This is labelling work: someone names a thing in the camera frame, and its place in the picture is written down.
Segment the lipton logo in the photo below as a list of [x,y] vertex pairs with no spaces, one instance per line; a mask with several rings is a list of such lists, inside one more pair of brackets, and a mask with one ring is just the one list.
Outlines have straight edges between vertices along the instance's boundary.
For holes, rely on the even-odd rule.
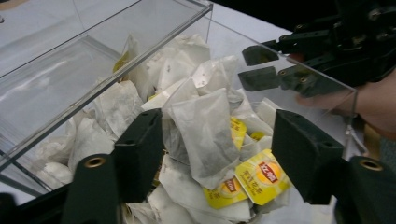
[[271,181],[271,183],[275,183],[277,181],[274,171],[265,162],[260,163],[259,167],[262,170],[262,173],[269,181]]
[[229,180],[225,181],[225,186],[227,186],[227,189],[230,192],[236,192],[235,183],[233,182],[232,179],[229,179]]

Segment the acrylic container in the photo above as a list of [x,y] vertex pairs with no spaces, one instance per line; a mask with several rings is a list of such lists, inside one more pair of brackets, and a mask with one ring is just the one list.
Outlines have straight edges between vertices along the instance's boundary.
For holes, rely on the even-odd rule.
[[[201,36],[212,59],[236,56],[236,90],[243,88],[239,73],[273,67],[279,74],[296,65],[316,74],[322,86],[343,91],[332,106],[343,104],[348,112],[343,116],[299,105],[297,92],[281,87],[245,94],[253,108],[268,98],[308,118],[347,148],[355,90],[280,54],[278,60],[247,66],[242,51],[250,46],[276,52],[212,20],[212,10],[210,2],[199,0],[42,0],[2,11],[0,26],[8,32],[0,35],[0,181],[33,196],[53,190],[36,175],[44,166],[35,157],[39,143],[63,134],[68,119],[138,65],[145,67],[177,35]],[[113,73],[129,34],[138,42],[138,54]],[[291,214],[287,209],[292,207],[285,209],[277,212]]]

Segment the white tea bag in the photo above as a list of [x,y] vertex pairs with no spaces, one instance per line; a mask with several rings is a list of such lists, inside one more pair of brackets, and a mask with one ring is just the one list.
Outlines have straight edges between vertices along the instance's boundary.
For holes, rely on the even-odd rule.
[[264,136],[258,142],[257,145],[261,149],[261,151],[270,148],[272,146],[272,136]]
[[257,114],[253,111],[250,105],[250,101],[246,97],[243,90],[240,89],[238,91],[244,94],[245,99],[242,104],[232,112],[232,116],[240,119],[242,122],[245,123],[248,133],[261,132],[264,133],[266,136],[272,136],[274,130],[270,127],[270,125],[262,121],[259,116],[257,116]]
[[37,172],[36,175],[52,189],[58,189],[73,180],[69,168],[59,162],[46,163],[43,170]]
[[253,156],[261,152],[259,144],[253,140],[248,134],[245,134],[244,144],[241,146],[241,157],[240,161],[247,161]]
[[73,118],[65,124],[65,135],[49,137],[38,145],[35,155],[46,162],[59,162],[67,164],[76,138],[76,123]]
[[265,123],[270,125],[271,128],[274,129],[277,109],[280,109],[280,107],[277,106],[270,99],[264,98],[261,102],[259,102],[255,111],[262,121],[264,121]]
[[72,173],[76,171],[78,163],[93,154],[110,154],[114,142],[99,126],[95,119],[84,118],[78,126],[74,148],[70,155],[68,167]]
[[178,35],[167,47],[186,52],[195,65],[210,60],[210,48],[199,35]]
[[195,64],[189,55],[187,55],[183,50],[163,47],[147,62],[148,75],[152,85],[155,88],[157,88],[157,84],[159,83],[160,79],[160,73],[163,69],[163,64],[167,59],[174,59],[177,62],[188,64],[194,68],[198,66],[198,64]]
[[180,130],[169,116],[169,113],[171,111],[172,104],[198,97],[198,91],[195,89],[192,79],[189,78],[171,95],[162,108],[163,143],[165,144],[169,155],[173,159],[183,162],[184,164],[190,164],[187,150],[181,137]]
[[192,216],[194,223],[233,224],[233,222],[227,219],[211,216],[209,214],[202,213],[194,209],[189,209],[189,213]]
[[149,203],[127,203],[127,205],[134,214],[134,217],[136,217],[137,220],[134,220],[138,221],[136,223],[158,224],[155,212]]
[[104,129],[109,135],[114,133],[116,139],[120,138],[134,119],[143,112],[143,102],[131,81],[115,83],[98,98],[99,101],[94,101],[97,107],[102,108],[101,123],[105,124]]
[[163,157],[160,182],[175,203],[189,210],[197,210],[231,221],[239,222],[250,219],[248,200],[221,209],[209,206],[203,188],[191,177],[190,167],[173,160],[168,155]]
[[214,189],[233,176],[239,150],[231,136],[225,89],[172,104],[171,117],[183,137],[196,181],[207,189]]
[[145,102],[142,105],[144,111],[154,109],[154,108],[161,108],[169,99],[169,97],[186,81],[186,78],[177,81],[172,86],[168,87],[166,90],[160,92],[154,98],[150,99],[149,101]]
[[165,188],[158,186],[149,196],[148,202],[152,209],[157,211],[158,223],[162,224],[193,224],[187,210],[169,197]]
[[201,63],[192,74],[200,95],[206,95],[221,88],[231,88],[237,65],[236,56],[227,56]]
[[165,59],[158,79],[156,92],[160,93],[181,79],[190,77],[194,69],[194,66],[183,61],[178,61],[174,58]]
[[[132,35],[128,36],[127,45],[127,61],[129,62],[139,55],[139,47],[137,40]],[[128,75],[122,79],[122,81],[125,80],[130,80],[134,83],[143,102],[146,102],[147,99],[154,93],[154,86],[150,81],[149,73],[146,70],[146,67],[144,67],[142,64],[139,64],[136,68],[131,70]]]

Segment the dark background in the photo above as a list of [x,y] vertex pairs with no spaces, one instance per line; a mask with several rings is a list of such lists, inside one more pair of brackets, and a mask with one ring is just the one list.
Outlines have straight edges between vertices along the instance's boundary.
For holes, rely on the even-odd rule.
[[337,14],[335,0],[212,0],[212,2],[290,31],[293,31],[294,26],[298,24]]

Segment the yellow tea bag packet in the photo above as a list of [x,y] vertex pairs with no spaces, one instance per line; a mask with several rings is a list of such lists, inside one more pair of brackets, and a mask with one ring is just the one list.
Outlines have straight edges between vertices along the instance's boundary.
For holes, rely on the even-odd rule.
[[250,137],[255,140],[256,142],[260,141],[265,136],[262,132],[254,132],[250,135]]
[[128,63],[131,59],[129,58],[129,51],[126,51],[118,61],[114,64],[113,73],[117,72],[120,68],[122,68],[126,63]]
[[220,184],[216,189],[204,188],[207,202],[213,208],[222,207],[240,202],[248,198],[239,181],[234,177]]
[[241,150],[244,143],[245,134],[247,133],[247,126],[241,120],[231,117],[231,138],[235,146]]
[[251,201],[264,205],[290,187],[290,180],[277,163],[271,149],[239,164],[235,176]]

